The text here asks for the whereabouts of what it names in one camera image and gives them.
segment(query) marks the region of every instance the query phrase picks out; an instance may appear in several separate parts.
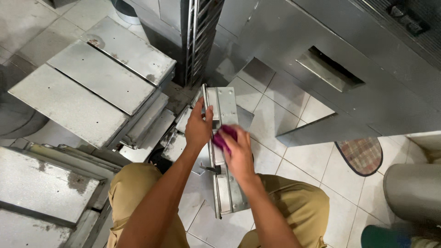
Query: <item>khaki pants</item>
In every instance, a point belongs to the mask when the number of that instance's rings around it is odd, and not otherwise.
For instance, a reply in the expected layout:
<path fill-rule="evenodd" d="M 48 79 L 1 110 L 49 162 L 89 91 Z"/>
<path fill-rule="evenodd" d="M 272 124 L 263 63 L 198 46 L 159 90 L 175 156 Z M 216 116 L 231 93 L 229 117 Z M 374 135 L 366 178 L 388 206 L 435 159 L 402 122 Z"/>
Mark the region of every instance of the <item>khaki pants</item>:
<path fill-rule="evenodd" d="M 130 215 L 161 176 L 152 164 L 133 163 L 123 167 L 113 178 L 109 191 L 110 205 L 113 208 L 113 228 L 110 229 L 107 248 L 116 246 Z M 329 197 L 320 188 L 304 182 L 274 175 L 259 176 L 270 199 L 286 218 L 302 246 L 326 247 L 323 235 L 328 224 Z M 177 209 L 161 247 L 189 247 Z M 239 247 L 260 247 L 256 230 L 249 231 Z"/>

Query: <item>plaid mat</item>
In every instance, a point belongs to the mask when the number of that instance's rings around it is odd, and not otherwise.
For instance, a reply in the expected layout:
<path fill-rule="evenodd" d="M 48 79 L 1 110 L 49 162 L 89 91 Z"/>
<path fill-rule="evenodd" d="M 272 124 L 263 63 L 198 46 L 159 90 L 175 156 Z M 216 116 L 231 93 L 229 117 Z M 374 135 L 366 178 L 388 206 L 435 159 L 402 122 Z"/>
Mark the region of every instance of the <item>plaid mat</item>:
<path fill-rule="evenodd" d="M 383 150 L 377 138 L 335 142 L 349 167 L 358 175 L 374 174 L 383 162 Z"/>

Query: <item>person's left hand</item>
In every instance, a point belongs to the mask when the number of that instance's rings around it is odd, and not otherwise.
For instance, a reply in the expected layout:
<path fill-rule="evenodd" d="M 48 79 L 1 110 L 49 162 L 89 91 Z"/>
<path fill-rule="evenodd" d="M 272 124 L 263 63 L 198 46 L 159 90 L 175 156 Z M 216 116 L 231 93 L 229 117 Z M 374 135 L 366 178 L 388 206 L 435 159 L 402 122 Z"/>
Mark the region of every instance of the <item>person's left hand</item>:
<path fill-rule="evenodd" d="M 185 126 L 185 139 L 187 146 L 193 149 L 202 150 L 205 144 L 210 140 L 213 133 L 213 106 L 209 106 L 202 114 L 204 98 L 199 98 L 198 102 L 191 111 Z"/>

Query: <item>hand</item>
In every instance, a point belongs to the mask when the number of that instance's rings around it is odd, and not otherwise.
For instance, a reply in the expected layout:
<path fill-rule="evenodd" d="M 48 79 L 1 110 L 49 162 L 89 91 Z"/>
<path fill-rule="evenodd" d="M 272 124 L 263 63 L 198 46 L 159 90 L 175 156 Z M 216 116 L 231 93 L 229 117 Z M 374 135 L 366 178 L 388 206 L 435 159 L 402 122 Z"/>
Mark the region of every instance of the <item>hand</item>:
<path fill-rule="evenodd" d="M 239 184 L 254 178 L 254 162 L 251 152 L 250 133 L 244 131 L 238 125 L 232 125 L 237 132 L 237 142 L 227 133 L 219 130 L 219 134 L 225 140 L 231 150 L 229 154 L 224 148 L 225 160 L 231 173 L 236 177 Z"/>
<path fill-rule="evenodd" d="M 185 139 L 187 147 L 200 152 L 205 144 L 210 140 L 213 133 L 213 106 L 209 106 L 202 114 L 204 98 L 199 98 L 191 111 L 185 126 Z"/>

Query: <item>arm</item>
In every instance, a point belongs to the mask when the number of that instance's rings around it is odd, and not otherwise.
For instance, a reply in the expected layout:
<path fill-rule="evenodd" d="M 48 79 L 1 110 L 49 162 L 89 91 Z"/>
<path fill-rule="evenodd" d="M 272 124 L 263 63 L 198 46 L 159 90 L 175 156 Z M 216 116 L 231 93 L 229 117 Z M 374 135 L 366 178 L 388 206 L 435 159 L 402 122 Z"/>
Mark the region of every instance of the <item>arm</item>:
<path fill-rule="evenodd" d="M 260 177 L 254 173 L 250 134 L 239 126 L 234 128 L 237 131 L 237 142 L 228 134 L 220 132 L 231 150 L 231 154 L 224 150 L 225 159 L 251 205 L 262 247 L 301 248 L 282 213 L 269 199 Z"/>
<path fill-rule="evenodd" d="M 203 99 L 196 103 L 185 129 L 187 145 L 178 160 L 145 195 L 124 226 L 116 245 L 122 247 L 159 247 L 178 210 L 191 168 L 212 134 L 213 107 L 202 119 Z"/>

